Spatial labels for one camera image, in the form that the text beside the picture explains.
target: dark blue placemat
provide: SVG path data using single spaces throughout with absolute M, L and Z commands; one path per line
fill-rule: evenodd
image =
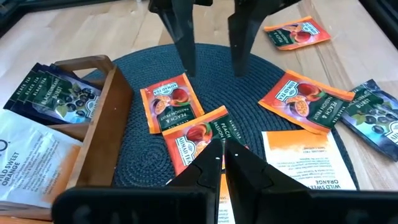
M 136 92 L 124 133 L 114 175 L 116 186 L 161 186 L 174 178 L 174 170 L 161 134 L 149 134 L 139 90 L 184 72 L 174 45 L 163 45 L 116 59 Z M 250 150 L 265 158 L 261 131 L 301 129 L 267 111 L 258 101 L 276 84 L 284 71 L 260 57 L 251 55 L 248 74 L 235 78 L 229 47 L 197 44 L 197 76 L 189 78 L 198 99 L 210 112 L 225 105 Z M 87 77 L 101 74 L 94 71 Z M 353 165 L 336 130 L 336 143 L 358 187 Z

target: round woven placemat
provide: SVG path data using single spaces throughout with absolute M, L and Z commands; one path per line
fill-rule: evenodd
M 184 72 L 174 45 L 141 50 L 114 61 L 135 91 L 124 133 L 115 186 L 162 186 L 174 178 L 173 166 L 161 134 L 149 134 L 141 88 Z M 197 44 L 197 75 L 189 78 L 205 112 L 225 105 L 250 150 L 265 158 L 261 131 L 301 129 L 267 111 L 257 102 L 277 83 L 284 71 L 255 55 L 250 56 L 248 73 L 234 77 L 229 47 Z M 87 78 L 100 77 L 99 71 Z M 353 165 L 336 130 L 336 143 L 358 187 Z

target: wooden table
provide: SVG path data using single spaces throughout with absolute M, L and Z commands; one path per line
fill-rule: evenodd
M 26 15 L 0 39 L 0 106 L 36 62 L 106 54 L 116 59 L 159 44 L 172 43 L 147 1 L 132 0 L 36 12 Z M 197 42 L 229 45 L 227 17 L 232 0 L 195 6 Z M 332 36 L 328 43 L 282 52 L 259 30 L 252 53 L 331 86 L 350 90 L 373 78 L 398 96 L 398 50 L 358 0 L 302 0 L 268 17 L 263 26 L 311 15 Z M 398 190 L 398 164 L 369 148 L 337 125 L 362 189 Z

